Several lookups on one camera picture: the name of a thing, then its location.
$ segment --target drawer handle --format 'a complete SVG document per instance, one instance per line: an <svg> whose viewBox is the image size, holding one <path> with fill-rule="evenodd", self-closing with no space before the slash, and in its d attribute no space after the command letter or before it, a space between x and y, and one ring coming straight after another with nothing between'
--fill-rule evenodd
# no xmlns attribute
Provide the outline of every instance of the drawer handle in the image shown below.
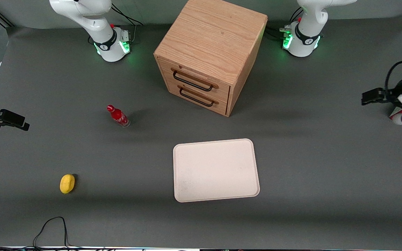
<svg viewBox="0 0 402 251"><path fill-rule="evenodd" d="M214 101L212 101L212 103L210 103L210 104L204 103L204 102L202 102L202 101L199 101L199 100L197 100L196 98L190 97L189 95L182 93L183 90L184 90L184 89L183 89L182 87L180 87L180 89L179 89L179 94L181 94L181 96L186 97L186 98L188 98L188 99L190 99L190 100L193 100L193 101L195 101L195 102L197 102L197 103L200 103L201 105L204 105L204 106L207 106L207 107L211 107L211 106L214 105L214 103L215 103Z"/></svg>
<svg viewBox="0 0 402 251"><path fill-rule="evenodd" d="M210 85L210 87L209 87L208 89L206 89L206 88L201 87L201 86L199 86L199 85L197 85L197 84L194 84L194 83L192 83L192 82L189 82L189 81L187 81L187 80L185 80L185 79L182 79L182 78L180 78L180 77L177 77L177 76L176 76L176 73L178 73L178 72L177 72L176 70L174 70L174 71L173 71L173 77L174 77L174 79L176 79L177 81L181 81L182 83L191 85L191 86L193 86L193 87L195 87L195 88L198 88L198 89L200 89L200 90L203 90L203 91L205 91L205 92L210 92L210 91L212 91L212 88L214 87L213 85Z"/></svg>

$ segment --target coca-cola bottle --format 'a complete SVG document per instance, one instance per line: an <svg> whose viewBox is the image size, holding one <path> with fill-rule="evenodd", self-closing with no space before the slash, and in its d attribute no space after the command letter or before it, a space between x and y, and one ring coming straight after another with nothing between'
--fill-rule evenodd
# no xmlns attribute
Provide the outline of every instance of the coca-cola bottle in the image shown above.
<svg viewBox="0 0 402 251"><path fill-rule="evenodd" d="M108 105L106 109L110 112L111 117L120 124L121 127L128 127L129 126L129 119L125 116L125 114L115 108L113 105Z"/></svg>

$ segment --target plastic tray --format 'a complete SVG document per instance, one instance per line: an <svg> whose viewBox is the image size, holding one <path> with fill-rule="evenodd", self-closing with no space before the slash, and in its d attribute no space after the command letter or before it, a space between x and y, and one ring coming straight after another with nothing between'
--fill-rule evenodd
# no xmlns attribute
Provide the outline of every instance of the plastic tray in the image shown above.
<svg viewBox="0 0 402 251"><path fill-rule="evenodd" d="M173 171L179 202L254 197L260 192L254 144L247 138L176 145Z"/></svg>

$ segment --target wood grain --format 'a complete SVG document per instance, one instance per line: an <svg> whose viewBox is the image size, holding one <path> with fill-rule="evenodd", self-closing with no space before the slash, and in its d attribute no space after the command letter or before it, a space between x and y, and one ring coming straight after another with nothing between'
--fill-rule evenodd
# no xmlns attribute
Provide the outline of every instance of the wood grain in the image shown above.
<svg viewBox="0 0 402 251"><path fill-rule="evenodd" d="M261 27L260 38L255 41L255 45L253 46L252 52L251 54L249 54L249 57L247 58L246 65L244 65L243 70L241 71L241 74L238 77L237 84L233 86L233 88L230 91L228 110L226 112L228 116L230 116L230 113L232 112L232 109L235 106L235 103L237 102L241 90L243 89L244 84L246 83L247 77L249 76L249 73L251 73L252 66L254 66L255 59L257 58L258 49L260 48L260 43L263 38L264 32L265 32L265 25Z"/></svg>
<svg viewBox="0 0 402 251"><path fill-rule="evenodd" d="M166 61L164 59L159 59L158 64L160 65L159 68L161 70L161 73L164 76L167 88L169 87L169 83L180 84L184 88L193 90L195 92L200 92L203 95L205 95L206 97L210 97L210 98L213 98L213 99L216 99L216 100L222 100L222 101L224 101L226 103L228 102L229 89L230 89L230 87L228 85L205 81L204 79L201 79L201 78L199 78L197 76L194 76L193 74L190 73L190 71L187 71L183 67L179 67L177 64L174 64L172 62L168 62L168 61ZM203 90L197 89L196 87L192 87L192 86L190 86L188 84L185 84L185 83L183 83L181 81L178 81L178 80L174 79L174 77L173 77L174 70L177 71L177 76L178 77L180 77L180 78L182 78L182 79L184 79L186 81L190 81L190 82L192 82L192 83L194 83L196 85L199 85L200 87L203 87L203 88L206 88L206 89L208 89L210 87L210 85L213 85L214 87L209 92L205 92Z"/></svg>
<svg viewBox="0 0 402 251"><path fill-rule="evenodd" d="M267 20L264 14L222 0L189 0L154 53L169 92L182 97L181 87L214 100L208 109L229 116L254 65ZM206 92L183 83L174 79L174 72L213 88Z"/></svg>
<svg viewBox="0 0 402 251"><path fill-rule="evenodd" d="M189 0L155 54L234 85L267 19L222 0Z"/></svg>
<svg viewBox="0 0 402 251"><path fill-rule="evenodd" d="M193 98L195 98L195 99L197 99L197 100L199 100L201 102L204 102L204 103L210 104L211 102L214 102L214 104L211 107L207 107L205 105L200 105L198 102L195 102L195 101L193 101L191 99L188 99L188 98L180 95L180 89L181 88L183 89L183 93L188 95L188 96L191 96L191 97L193 97ZM219 113L219 114L221 114L223 116L226 116L226 109L227 109L228 104L226 102L224 102L224 101L211 99L209 97L206 97L202 93L186 89L180 84L169 84L169 92L171 94L174 94L174 95L176 95L176 96L178 96L180 98L183 98L183 99L185 99L185 100L187 100L189 102L192 102L192 103L194 103L196 105L200 105L201 107L204 107L206 109L209 109L211 111Z"/></svg>

